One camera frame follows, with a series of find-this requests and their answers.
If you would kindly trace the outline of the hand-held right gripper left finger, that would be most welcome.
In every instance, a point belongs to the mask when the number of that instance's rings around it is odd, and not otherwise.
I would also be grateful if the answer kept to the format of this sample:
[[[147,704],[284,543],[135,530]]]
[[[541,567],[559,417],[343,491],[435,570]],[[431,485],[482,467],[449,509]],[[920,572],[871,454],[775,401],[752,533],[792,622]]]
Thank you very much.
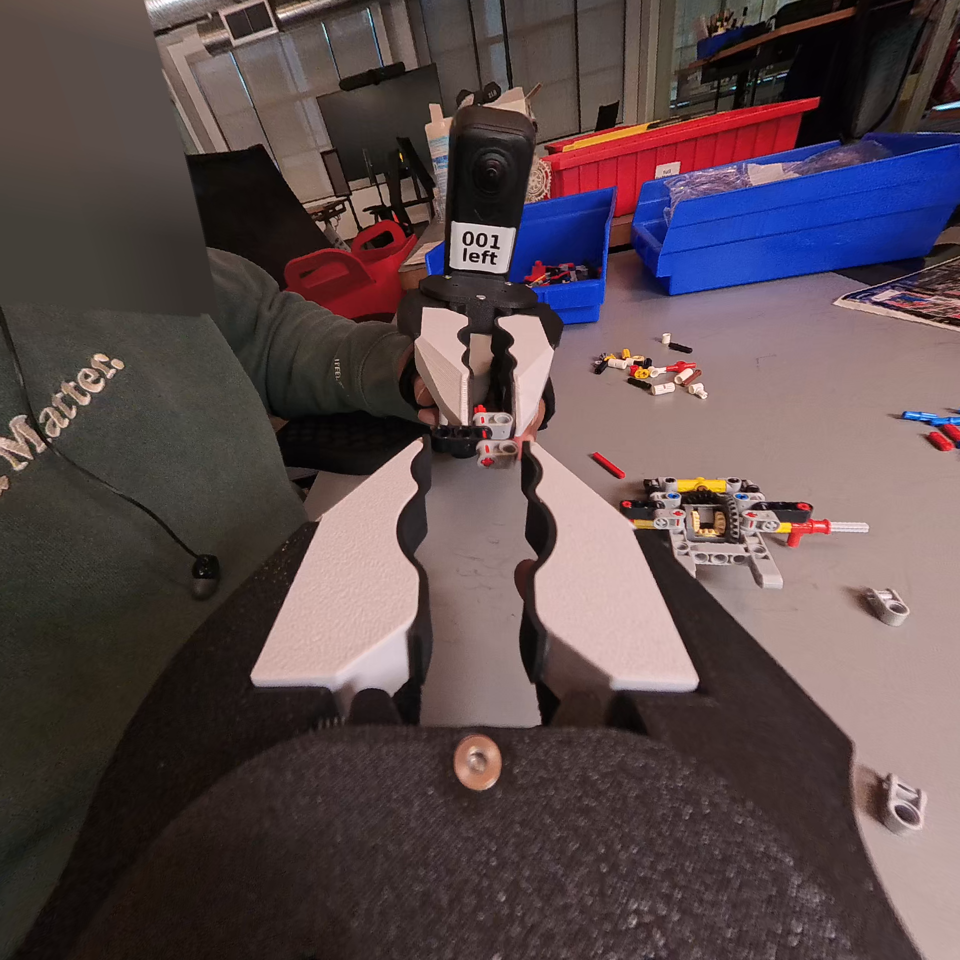
[[[417,723],[431,658],[426,537],[429,441],[419,438],[325,512],[249,678],[324,688],[347,713],[382,690]]]

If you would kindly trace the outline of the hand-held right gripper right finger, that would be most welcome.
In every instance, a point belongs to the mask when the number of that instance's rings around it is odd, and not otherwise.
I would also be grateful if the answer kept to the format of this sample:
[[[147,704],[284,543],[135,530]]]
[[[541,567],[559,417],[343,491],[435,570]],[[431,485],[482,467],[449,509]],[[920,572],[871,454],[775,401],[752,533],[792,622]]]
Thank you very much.
[[[520,654],[549,724],[573,695],[688,694],[700,678],[630,521],[535,442],[523,445]]]

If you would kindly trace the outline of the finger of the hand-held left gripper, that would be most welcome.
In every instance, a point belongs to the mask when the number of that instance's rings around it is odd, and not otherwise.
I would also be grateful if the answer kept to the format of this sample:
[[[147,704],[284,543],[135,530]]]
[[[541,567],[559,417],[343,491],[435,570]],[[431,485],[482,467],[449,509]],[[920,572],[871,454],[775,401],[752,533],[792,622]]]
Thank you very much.
[[[467,426],[472,417],[468,318],[447,307],[424,307],[414,340],[414,361],[447,425]]]
[[[490,395],[511,414],[513,435],[531,426],[549,378],[557,342],[557,318],[508,315],[494,320]]]

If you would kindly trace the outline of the person's left forearm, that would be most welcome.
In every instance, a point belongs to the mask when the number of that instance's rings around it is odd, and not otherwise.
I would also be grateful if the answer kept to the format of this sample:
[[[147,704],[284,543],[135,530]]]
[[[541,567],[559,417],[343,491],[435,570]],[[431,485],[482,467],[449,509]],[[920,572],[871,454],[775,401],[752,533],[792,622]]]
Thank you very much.
[[[420,421],[413,342],[379,320],[357,322],[283,291],[253,262],[206,250],[223,338],[268,413],[285,420],[344,412]]]

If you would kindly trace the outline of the heap of mixed lego parts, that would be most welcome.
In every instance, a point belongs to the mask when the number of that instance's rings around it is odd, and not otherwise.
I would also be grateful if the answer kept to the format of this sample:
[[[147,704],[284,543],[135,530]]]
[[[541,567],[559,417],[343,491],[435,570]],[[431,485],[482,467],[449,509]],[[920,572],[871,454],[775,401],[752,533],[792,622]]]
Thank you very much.
[[[541,260],[534,262],[523,282],[527,286],[538,289],[549,286],[562,286],[571,283],[593,282],[602,280],[604,271],[591,263],[563,262],[548,265]]]

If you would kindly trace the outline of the pile of small lego pieces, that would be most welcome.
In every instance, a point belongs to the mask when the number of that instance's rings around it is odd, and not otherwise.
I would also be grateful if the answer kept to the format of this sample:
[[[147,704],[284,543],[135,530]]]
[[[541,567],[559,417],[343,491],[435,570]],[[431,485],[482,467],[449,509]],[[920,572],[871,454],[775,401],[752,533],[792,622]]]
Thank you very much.
[[[626,383],[650,397],[664,397],[683,391],[705,401],[709,392],[703,382],[702,368],[688,359],[692,348],[674,341],[670,333],[663,333],[659,342],[668,352],[678,356],[673,357],[671,362],[659,365],[654,357],[623,347],[598,354],[591,361],[591,371],[595,376],[608,371],[621,374]]]

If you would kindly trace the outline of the grey lego gearbox assembly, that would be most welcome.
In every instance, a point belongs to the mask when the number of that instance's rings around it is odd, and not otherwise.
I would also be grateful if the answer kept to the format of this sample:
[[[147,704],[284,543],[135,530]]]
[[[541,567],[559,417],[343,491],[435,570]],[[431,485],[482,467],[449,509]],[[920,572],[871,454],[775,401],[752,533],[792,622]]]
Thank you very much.
[[[736,476],[646,478],[639,497],[621,500],[618,510],[635,530],[663,535],[691,576],[705,568],[745,569],[769,591],[781,590],[784,579],[767,536],[784,536],[786,546],[796,548],[808,536],[870,531],[865,522],[816,518],[807,501],[769,499]]]

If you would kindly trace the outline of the pile of colourful lego pins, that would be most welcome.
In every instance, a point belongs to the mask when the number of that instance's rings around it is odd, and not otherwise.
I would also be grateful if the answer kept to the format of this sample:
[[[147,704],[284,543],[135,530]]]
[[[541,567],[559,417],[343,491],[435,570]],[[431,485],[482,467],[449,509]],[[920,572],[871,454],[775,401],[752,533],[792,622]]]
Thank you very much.
[[[959,412],[936,414],[924,411],[906,410],[900,419],[917,424],[925,430],[925,438],[937,450],[959,449]]]

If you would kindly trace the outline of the lego instruction booklet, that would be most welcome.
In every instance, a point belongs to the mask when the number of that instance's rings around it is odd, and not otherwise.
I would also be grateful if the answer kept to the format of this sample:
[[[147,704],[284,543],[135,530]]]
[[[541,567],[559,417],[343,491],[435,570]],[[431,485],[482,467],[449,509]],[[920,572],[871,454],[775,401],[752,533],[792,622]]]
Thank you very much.
[[[845,294],[834,306],[959,330],[959,258]]]

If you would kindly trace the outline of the person's left hand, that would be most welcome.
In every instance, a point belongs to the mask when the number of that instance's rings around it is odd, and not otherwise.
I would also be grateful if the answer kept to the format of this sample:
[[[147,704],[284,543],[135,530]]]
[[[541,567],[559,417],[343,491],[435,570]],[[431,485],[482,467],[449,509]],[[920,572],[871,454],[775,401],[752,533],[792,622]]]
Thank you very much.
[[[413,347],[407,349],[399,360],[398,386],[402,399],[414,409],[417,419],[427,426],[439,425],[439,408],[428,390],[426,382],[417,373]],[[555,409],[556,401],[552,382],[547,380],[543,396],[538,402],[536,414],[526,429],[514,437],[517,445],[522,447],[526,442],[534,442],[538,432],[544,428],[553,417]]]

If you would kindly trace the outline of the blue parts bin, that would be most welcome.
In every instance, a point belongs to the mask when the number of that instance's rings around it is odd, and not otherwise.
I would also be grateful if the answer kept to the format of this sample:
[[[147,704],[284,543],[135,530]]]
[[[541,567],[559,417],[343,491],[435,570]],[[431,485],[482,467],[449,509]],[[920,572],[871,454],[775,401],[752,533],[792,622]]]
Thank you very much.
[[[576,194],[564,198],[543,200],[525,205],[516,213],[509,226],[517,231],[512,244],[510,266],[494,266],[493,272],[479,271],[467,266],[467,273],[450,268],[450,256],[462,252],[463,243],[458,228],[451,226],[458,206],[462,220],[472,217],[467,210],[472,194],[456,184],[451,174],[446,192],[445,244],[427,254],[428,290],[437,287],[446,292],[450,283],[466,281],[469,294],[506,293],[510,290],[522,299],[522,313],[538,316],[551,346],[557,347],[566,326],[596,322],[606,292],[605,271],[609,248],[609,233],[616,205],[615,188]],[[536,263],[544,267],[584,266],[586,279],[574,279],[556,285],[528,287],[526,280],[533,277]]]

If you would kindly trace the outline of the black monitor screen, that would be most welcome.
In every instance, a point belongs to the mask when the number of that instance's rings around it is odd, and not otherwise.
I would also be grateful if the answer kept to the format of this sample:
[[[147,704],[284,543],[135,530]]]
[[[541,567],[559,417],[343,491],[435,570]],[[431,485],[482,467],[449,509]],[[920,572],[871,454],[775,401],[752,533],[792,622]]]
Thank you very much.
[[[369,169],[386,174],[390,153],[399,147],[399,138],[411,141],[431,173],[426,124],[430,121],[429,105],[439,102],[441,88],[435,64],[317,98],[330,143],[350,182],[366,179]]]

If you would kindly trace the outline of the red plastic basket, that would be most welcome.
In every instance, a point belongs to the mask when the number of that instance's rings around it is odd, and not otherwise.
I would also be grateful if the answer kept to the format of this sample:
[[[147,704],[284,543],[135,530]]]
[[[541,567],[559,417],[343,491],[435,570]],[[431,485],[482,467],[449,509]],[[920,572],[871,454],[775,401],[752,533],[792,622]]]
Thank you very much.
[[[417,235],[407,234],[397,221],[382,220],[359,231],[351,241],[350,252],[367,264],[385,262],[399,268],[417,241]]]
[[[287,290],[306,301],[352,320],[380,314],[392,317],[403,296],[397,269],[382,270],[335,248],[289,261],[284,281]]]

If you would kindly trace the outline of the black mesh chair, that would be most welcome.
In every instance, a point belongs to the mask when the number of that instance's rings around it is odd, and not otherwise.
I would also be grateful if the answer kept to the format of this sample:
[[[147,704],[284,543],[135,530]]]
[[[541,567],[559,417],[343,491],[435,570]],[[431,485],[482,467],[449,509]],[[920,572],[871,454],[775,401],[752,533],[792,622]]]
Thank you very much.
[[[291,419],[277,439],[285,466],[331,474],[373,474],[429,434],[422,422],[349,412]]]

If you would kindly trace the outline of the red storage bin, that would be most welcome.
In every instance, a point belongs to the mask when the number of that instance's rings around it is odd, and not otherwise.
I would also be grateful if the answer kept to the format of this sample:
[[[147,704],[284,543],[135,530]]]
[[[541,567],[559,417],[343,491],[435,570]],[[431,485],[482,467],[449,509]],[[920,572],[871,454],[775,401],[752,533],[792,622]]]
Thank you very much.
[[[774,102],[647,129],[620,126],[548,145],[550,198],[616,189],[614,214],[635,211],[642,186],[795,147],[807,112],[819,98]]]

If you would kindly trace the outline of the person's green hoodie torso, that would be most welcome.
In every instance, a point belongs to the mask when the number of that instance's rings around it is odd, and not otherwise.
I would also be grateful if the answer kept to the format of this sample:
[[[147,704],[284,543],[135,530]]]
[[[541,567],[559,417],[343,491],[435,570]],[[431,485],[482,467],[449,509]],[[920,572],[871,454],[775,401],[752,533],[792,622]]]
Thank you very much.
[[[2,308],[67,456],[215,555],[216,593],[150,518],[44,447],[2,341],[2,955],[65,869],[124,728],[181,645],[304,519],[266,409],[217,324]]]

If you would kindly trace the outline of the bundle of clear plastic bags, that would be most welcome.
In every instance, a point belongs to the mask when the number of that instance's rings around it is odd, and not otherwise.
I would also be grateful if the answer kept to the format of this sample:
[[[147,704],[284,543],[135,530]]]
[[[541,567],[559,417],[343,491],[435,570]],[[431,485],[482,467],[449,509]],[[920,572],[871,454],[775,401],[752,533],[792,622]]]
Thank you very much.
[[[875,141],[861,141],[820,150],[802,160],[769,163],[740,161],[714,169],[679,174],[669,179],[667,186],[669,209],[674,210],[680,202],[685,200],[700,199],[754,186],[766,186],[892,157],[892,150],[882,144]]]

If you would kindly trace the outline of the stacked blue storage bins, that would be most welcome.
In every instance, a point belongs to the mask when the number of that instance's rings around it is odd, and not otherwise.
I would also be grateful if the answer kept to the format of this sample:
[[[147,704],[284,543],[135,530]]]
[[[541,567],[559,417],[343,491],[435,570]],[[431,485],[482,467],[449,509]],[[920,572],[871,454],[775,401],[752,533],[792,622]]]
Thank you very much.
[[[681,201],[643,185],[631,243],[670,295],[925,257],[958,207],[959,135],[867,134],[893,156]],[[793,162],[823,143],[752,162]]]

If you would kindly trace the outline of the black hoodie drawstring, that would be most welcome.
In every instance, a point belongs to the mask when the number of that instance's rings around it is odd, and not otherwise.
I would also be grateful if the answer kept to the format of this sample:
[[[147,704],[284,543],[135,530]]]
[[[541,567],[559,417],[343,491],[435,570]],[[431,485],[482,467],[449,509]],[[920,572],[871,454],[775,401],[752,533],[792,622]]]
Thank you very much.
[[[63,450],[59,449],[56,445],[51,444],[50,439],[47,437],[43,427],[40,424],[38,415],[30,400],[29,390],[21,366],[18,350],[7,321],[7,317],[3,310],[1,311],[1,332],[3,340],[6,344],[6,349],[10,356],[11,364],[13,366],[20,398],[25,407],[27,420],[31,428],[33,428],[40,435],[40,439],[44,448],[47,450],[52,450],[59,461],[65,463],[70,469],[81,474],[90,482],[97,484],[99,487],[110,492],[115,497],[124,500],[128,505],[138,510],[147,516],[152,522],[154,522],[167,537],[169,537],[180,549],[182,549],[191,557],[193,563],[191,566],[190,589],[194,599],[198,601],[206,601],[210,599],[218,591],[221,582],[221,565],[219,559],[213,554],[202,554],[193,550],[173,530],[173,528],[151,508],[141,503],[137,498],[128,495],[120,488],[97,476],[85,466],[75,462],[69,456],[67,456]]]

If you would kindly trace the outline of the metal air duct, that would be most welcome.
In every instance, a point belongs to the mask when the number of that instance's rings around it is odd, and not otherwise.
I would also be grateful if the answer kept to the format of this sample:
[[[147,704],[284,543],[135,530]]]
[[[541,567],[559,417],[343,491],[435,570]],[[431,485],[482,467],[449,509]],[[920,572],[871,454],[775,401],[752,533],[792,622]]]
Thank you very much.
[[[201,48],[218,56],[279,33],[338,18],[346,12],[378,8],[368,1],[147,1],[156,37],[196,27]]]

